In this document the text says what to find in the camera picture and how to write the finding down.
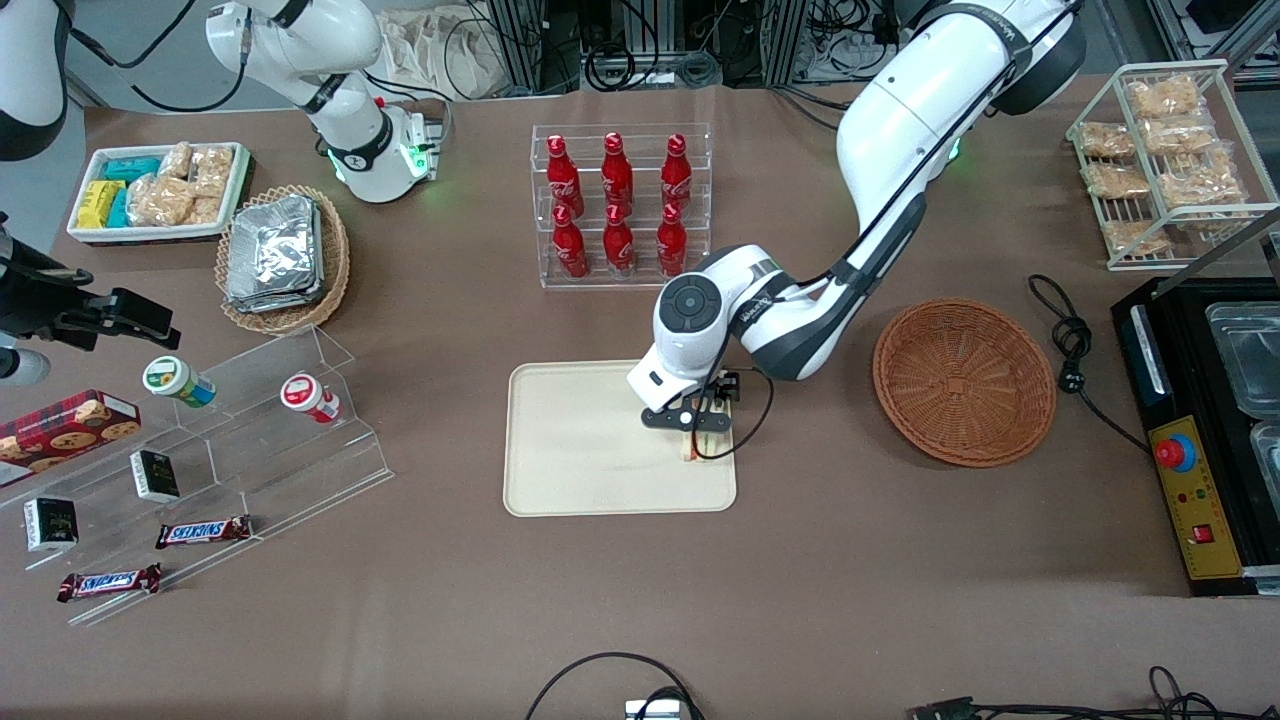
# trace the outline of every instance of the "round wicker basket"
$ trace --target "round wicker basket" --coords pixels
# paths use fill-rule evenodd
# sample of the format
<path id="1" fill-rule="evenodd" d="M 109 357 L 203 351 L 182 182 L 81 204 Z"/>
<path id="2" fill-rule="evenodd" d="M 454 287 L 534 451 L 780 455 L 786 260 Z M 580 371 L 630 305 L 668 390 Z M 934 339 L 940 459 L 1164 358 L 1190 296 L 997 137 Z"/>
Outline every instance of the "round wicker basket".
<path id="1" fill-rule="evenodd" d="M 241 313 L 224 301 L 223 314 L 247 331 L 282 336 L 303 325 L 319 325 L 333 315 L 333 311 L 342 304 L 342 296 L 347 292 L 347 279 L 351 277 L 351 247 L 347 242 L 347 228 L 343 227 L 338 210 L 324 193 L 311 187 L 287 184 L 255 195 L 244 201 L 244 206 L 275 202 L 294 192 L 306 195 L 320 206 L 325 293 L 315 305 L 284 307 L 268 313 Z M 218 241 L 218 264 L 214 266 L 214 282 L 218 283 L 218 290 L 221 290 L 224 296 L 227 295 L 227 254 L 230 247 L 230 227 L 225 228 L 223 237 Z"/>
<path id="2" fill-rule="evenodd" d="M 893 425 L 929 455 L 969 468 L 1012 462 L 1053 421 L 1048 359 L 1005 314 L 948 297 L 908 307 L 884 328 L 872 363 Z"/>

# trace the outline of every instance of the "red cookie box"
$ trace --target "red cookie box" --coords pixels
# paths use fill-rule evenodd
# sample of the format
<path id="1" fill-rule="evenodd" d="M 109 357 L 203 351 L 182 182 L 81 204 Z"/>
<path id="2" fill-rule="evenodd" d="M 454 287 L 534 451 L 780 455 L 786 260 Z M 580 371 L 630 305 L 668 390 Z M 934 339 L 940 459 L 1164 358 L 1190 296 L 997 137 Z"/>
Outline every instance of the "red cookie box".
<path id="1" fill-rule="evenodd" d="M 142 427 L 138 406 L 86 389 L 0 424 L 0 487 L 42 473 Z"/>

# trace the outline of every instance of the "clear acrylic display stand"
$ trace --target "clear acrylic display stand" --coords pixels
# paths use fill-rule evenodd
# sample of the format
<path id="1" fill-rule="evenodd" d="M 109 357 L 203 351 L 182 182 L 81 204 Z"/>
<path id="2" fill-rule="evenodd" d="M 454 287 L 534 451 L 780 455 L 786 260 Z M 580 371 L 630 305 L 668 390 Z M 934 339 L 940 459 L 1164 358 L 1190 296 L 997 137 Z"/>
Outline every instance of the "clear acrylic display stand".
<path id="1" fill-rule="evenodd" d="M 630 278 L 618 279 L 609 274 L 604 258 L 604 186 L 600 164 L 604 161 L 604 136 L 616 132 L 631 160 L 635 173 L 635 209 L 627 218 L 627 227 L 635 237 L 636 272 Z M 694 174 L 690 182 L 690 201 L 685 209 L 684 224 L 689 234 L 685 268 L 692 268 L 710 252 L 712 245 L 712 127 L 707 123 L 673 124 L 616 124 L 616 126 L 534 126 L 529 161 L 532 168 L 534 232 L 538 236 L 538 273 L 545 288 L 614 288 L 652 287 L 669 278 L 658 266 L 658 225 L 662 224 L 662 164 L 667 159 L 667 138 L 672 133 L 685 136 L 685 156 Z M 576 220 L 586 241 L 586 255 L 591 266 L 585 278 L 571 278 L 556 258 L 552 243 L 550 187 L 547 184 L 547 138 L 564 137 L 568 156 L 577 165 L 586 211 Z"/>
<path id="2" fill-rule="evenodd" d="M 197 410 L 145 400 L 142 432 L 23 480 L 37 487 L 0 503 L 0 527 L 22 528 L 27 500 L 68 498 L 76 503 L 79 542 L 63 552 L 27 553 L 27 569 L 49 585 L 50 602 L 69 573 L 137 570 L 154 562 L 164 571 L 163 593 L 394 477 L 338 372 L 352 361 L 314 325 L 232 357 L 204 372 L 218 386 L 214 402 Z M 280 386 L 298 372 L 338 396 L 335 420 L 321 424 L 280 404 Z M 138 498 L 129 456 L 140 448 L 169 456 L 178 501 L 159 505 Z M 155 548 L 161 524 L 244 514 L 252 518 L 248 539 Z M 24 552 L 24 533 L 12 536 L 5 552 Z M 134 592 L 74 601 L 69 621 L 93 624 L 147 597 Z"/>

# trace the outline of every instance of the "red bottle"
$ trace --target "red bottle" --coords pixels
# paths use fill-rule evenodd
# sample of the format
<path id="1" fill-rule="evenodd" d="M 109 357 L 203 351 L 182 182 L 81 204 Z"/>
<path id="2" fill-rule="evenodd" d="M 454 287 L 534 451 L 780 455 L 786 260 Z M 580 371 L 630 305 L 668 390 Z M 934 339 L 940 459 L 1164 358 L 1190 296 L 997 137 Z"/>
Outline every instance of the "red bottle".
<path id="1" fill-rule="evenodd" d="M 635 183 L 631 178 L 631 163 L 622 152 L 622 136 L 616 132 L 604 136 L 604 164 L 600 165 L 600 176 L 604 179 L 604 201 L 617 205 L 623 218 L 631 215 Z"/>
<path id="2" fill-rule="evenodd" d="M 658 265 L 662 274 L 673 278 L 685 272 L 685 246 L 689 236 L 680 222 L 680 208 L 668 202 L 662 209 L 662 224 L 658 225 Z"/>
<path id="3" fill-rule="evenodd" d="M 586 205 L 582 202 L 582 183 L 577 181 L 577 165 L 564 150 L 564 138 L 553 135 L 547 138 L 550 160 L 547 163 L 547 183 L 552 186 L 552 197 L 557 205 L 564 205 L 573 211 L 573 218 L 581 218 Z"/>
<path id="4" fill-rule="evenodd" d="M 622 208 L 609 205 L 604 210 L 604 256 L 609 260 L 609 273 L 614 278 L 630 278 L 636 272 L 636 254 L 631 242 Z"/>
<path id="5" fill-rule="evenodd" d="M 667 161 L 662 164 L 662 204 L 675 202 L 684 211 L 689 206 L 692 179 L 694 170 L 685 158 L 685 136 L 676 133 L 667 138 Z"/>
<path id="6" fill-rule="evenodd" d="M 561 266 L 571 278 L 585 278 L 591 272 L 586 260 L 586 245 L 582 242 L 582 231 L 573 224 L 570 209 L 557 205 L 552 210 L 552 219 L 556 222 L 556 231 L 552 232 L 552 242 L 556 243 L 556 258 Z"/>

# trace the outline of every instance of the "red button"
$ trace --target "red button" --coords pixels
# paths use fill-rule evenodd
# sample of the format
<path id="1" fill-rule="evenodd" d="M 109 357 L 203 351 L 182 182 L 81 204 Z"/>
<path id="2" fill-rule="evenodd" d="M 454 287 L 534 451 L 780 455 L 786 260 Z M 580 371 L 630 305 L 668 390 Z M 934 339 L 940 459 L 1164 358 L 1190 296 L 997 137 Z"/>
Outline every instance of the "red button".
<path id="1" fill-rule="evenodd" d="M 1187 451 L 1175 439 L 1162 439 L 1156 443 L 1156 462 L 1165 468 L 1176 468 L 1187 460 Z"/>

